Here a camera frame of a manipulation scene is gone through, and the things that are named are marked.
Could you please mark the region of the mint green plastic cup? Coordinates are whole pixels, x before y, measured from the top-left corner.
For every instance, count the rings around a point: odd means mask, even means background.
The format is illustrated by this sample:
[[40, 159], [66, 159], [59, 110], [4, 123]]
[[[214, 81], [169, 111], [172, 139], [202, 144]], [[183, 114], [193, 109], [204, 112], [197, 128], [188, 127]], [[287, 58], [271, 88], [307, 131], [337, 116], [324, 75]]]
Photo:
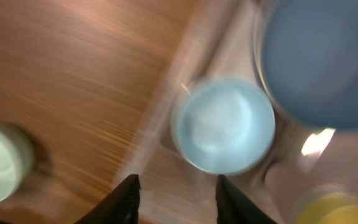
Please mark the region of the mint green plastic cup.
[[0, 202], [10, 197], [35, 163], [28, 135], [11, 124], [0, 124]]

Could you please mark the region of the yellow plastic cup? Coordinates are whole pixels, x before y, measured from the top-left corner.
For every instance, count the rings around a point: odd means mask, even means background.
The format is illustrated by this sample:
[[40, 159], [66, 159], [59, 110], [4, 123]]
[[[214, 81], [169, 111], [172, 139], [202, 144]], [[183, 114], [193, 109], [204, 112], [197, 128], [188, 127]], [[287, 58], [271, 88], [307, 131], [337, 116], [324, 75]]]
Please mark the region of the yellow plastic cup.
[[358, 201], [342, 192], [315, 192], [294, 204], [295, 224], [358, 224]]

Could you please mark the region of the light blue plastic cup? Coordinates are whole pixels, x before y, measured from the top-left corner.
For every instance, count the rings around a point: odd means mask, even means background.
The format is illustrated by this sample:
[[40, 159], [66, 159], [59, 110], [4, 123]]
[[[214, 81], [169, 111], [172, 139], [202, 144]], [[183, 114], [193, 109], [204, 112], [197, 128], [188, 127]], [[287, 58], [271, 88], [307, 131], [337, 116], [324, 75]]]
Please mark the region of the light blue plastic cup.
[[203, 80], [186, 86], [170, 122], [179, 153], [210, 174], [250, 170], [269, 152], [275, 115], [267, 95], [238, 78]]

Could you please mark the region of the pink plastic cup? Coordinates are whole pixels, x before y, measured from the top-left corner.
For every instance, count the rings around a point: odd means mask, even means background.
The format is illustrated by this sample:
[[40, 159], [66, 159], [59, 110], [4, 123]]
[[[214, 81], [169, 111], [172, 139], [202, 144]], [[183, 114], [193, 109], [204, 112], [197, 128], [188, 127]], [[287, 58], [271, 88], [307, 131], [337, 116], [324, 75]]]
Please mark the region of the pink plastic cup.
[[275, 206], [281, 216], [287, 220], [292, 206], [308, 188], [306, 176], [291, 164], [277, 162], [269, 167], [264, 181]]

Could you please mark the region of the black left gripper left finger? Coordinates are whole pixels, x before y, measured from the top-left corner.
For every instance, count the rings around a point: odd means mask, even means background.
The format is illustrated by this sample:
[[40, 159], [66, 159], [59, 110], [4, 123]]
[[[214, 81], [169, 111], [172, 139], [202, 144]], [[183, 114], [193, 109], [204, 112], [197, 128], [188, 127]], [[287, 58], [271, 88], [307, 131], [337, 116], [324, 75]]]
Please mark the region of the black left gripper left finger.
[[75, 224], [138, 224], [140, 190], [139, 176], [137, 174], [128, 175]]

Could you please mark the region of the blue bowl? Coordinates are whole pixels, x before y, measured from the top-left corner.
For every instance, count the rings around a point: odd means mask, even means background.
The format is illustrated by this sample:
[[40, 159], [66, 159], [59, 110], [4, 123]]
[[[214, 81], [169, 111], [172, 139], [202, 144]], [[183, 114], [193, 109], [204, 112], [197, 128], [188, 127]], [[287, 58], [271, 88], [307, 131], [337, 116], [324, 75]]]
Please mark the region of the blue bowl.
[[256, 25], [254, 64], [283, 114], [358, 129], [358, 0], [269, 1]]

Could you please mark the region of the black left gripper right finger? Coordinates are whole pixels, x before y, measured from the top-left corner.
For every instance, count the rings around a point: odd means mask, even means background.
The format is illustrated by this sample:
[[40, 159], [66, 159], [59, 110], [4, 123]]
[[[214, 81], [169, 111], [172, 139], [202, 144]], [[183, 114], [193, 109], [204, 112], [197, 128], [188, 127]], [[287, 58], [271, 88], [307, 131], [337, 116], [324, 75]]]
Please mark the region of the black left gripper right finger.
[[225, 175], [216, 185], [217, 224], [276, 224]]

